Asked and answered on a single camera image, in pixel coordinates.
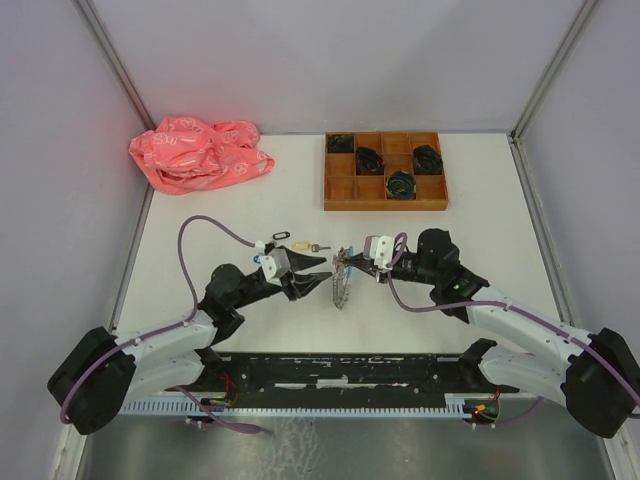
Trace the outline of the metal key organiser disc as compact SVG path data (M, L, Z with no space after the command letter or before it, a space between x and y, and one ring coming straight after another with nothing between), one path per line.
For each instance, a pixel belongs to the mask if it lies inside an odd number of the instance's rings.
M332 276L332 303L338 310L343 310L349 300L352 268L347 266L344 260L352 256L353 253L354 249L352 246L341 248L332 259L334 268Z

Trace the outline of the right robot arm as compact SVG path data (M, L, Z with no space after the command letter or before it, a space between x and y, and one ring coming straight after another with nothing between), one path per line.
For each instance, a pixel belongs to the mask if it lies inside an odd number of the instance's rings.
M427 229L410 251L407 235L369 236L361 253L341 253L339 263L379 283L431 286L427 312L493 332L517 345L511 350L490 339L463 354L459 379L467 389L509 386L557 403L586 430L612 438L639 416L639 365L624 338L559 323L512 301L466 268L446 230Z

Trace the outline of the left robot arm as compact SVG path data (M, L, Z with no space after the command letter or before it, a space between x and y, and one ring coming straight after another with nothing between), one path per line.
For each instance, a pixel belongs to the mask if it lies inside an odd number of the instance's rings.
M218 266L194 309L177 319L122 335L89 330L47 382L62 422L90 435L141 398L192 384L212 389L221 366L205 352L239 329L240 309L278 294L304 298L331 278L318 268L325 261L277 247L249 274L230 263Z

